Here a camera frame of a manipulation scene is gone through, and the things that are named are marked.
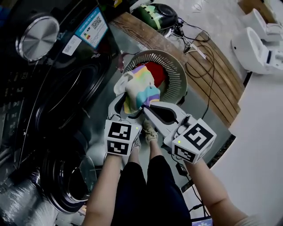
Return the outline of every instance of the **power adapter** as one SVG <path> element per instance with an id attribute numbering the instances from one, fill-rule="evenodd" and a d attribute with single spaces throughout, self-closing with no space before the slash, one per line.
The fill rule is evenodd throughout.
<path id="1" fill-rule="evenodd" d="M 185 166 L 184 166 L 183 164 L 177 163 L 177 164 L 176 164 L 176 168 L 177 168 L 177 170 L 178 170 L 178 173 L 179 173 L 181 176 L 183 176 L 183 177 L 187 176 L 187 170 L 186 170 L 186 168 L 185 168 Z"/>

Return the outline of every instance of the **sticker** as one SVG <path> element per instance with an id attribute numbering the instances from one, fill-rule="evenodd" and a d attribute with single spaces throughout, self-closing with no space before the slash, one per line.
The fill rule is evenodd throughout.
<path id="1" fill-rule="evenodd" d="M 76 35 L 73 35 L 70 41 L 68 42 L 68 44 L 63 49 L 62 53 L 71 56 L 75 52 L 75 50 L 77 49 L 80 43 L 81 43 L 81 39 L 78 38 Z"/>
<path id="2" fill-rule="evenodd" d="M 194 153 L 191 153 L 181 147 L 178 147 L 175 145 L 175 151 L 174 151 L 174 154 L 189 161 L 189 162 L 193 162 L 194 159 L 195 159 L 195 154 Z"/>
<path id="3" fill-rule="evenodd" d="M 196 124 L 184 135 L 184 138 L 200 151 L 213 138 L 213 135 L 200 124 Z"/>
<path id="4" fill-rule="evenodd" d="M 107 141 L 107 151 L 114 154 L 127 155 L 129 148 L 128 143 L 121 143 L 117 141 Z"/>
<path id="5" fill-rule="evenodd" d="M 130 140 L 130 135 L 130 125 L 113 122 L 110 127 L 108 137 Z"/>
<path id="6" fill-rule="evenodd" d="M 97 7 L 80 25 L 75 34 L 89 45 L 96 48 L 107 30 L 108 26 L 106 21 L 104 20 L 99 7 Z"/>

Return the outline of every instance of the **washing machine door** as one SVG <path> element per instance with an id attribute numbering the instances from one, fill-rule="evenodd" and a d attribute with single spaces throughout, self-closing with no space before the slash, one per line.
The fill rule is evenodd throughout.
<path id="1" fill-rule="evenodd" d="M 40 169 L 41 188 L 60 212 L 77 212 L 89 199 L 96 183 L 92 160 L 80 150 L 75 138 L 49 148 Z"/>
<path id="2" fill-rule="evenodd" d="M 39 133 L 44 136 L 62 131 L 78 111 L 97 91 L 104 73 L 111 64 L 108 54 L 101 54 L 95 60 L 89 59 L 67 69 L 53 69 L 50 73 L 62 77 L 53 82 L 42 98 L 36 112 L 35 124 Z"/>

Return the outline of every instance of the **leg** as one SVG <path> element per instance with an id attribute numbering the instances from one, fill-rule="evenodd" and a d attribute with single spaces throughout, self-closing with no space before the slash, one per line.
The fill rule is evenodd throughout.
<path id="1" fill-rule="evenodd" d="M 160 225 L 173 222 L 175 225 L 191 222 L 190 212 L 187 208 L 183 194 L 170 169 L 170 166 L 162 156 L 157 143 L 157 133 L 144 124 L 144 130 L 153 133 L 149 141 L 150 162 L 148 167 L 147 189 L 151 219 L 157 220 Z"/>
<path id="2" fill-rule="evenodd" d="M 138 160 L 139 147 L 134 147 L 118 183 L 114 217 L 115 225 L 133 225 L 144 210 L 146 183 Z"/>

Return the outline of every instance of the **black pants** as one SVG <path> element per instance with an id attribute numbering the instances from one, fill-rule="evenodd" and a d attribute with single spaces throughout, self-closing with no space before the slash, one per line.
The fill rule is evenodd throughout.
<path id="1" fill-rule="evenodd" d="M 150 160 L 147 174 L 146 184 L 142 168 L 127 163 L 118 184 L 112 225 L 191 225 L 182 192 L 163 156 Z"/>

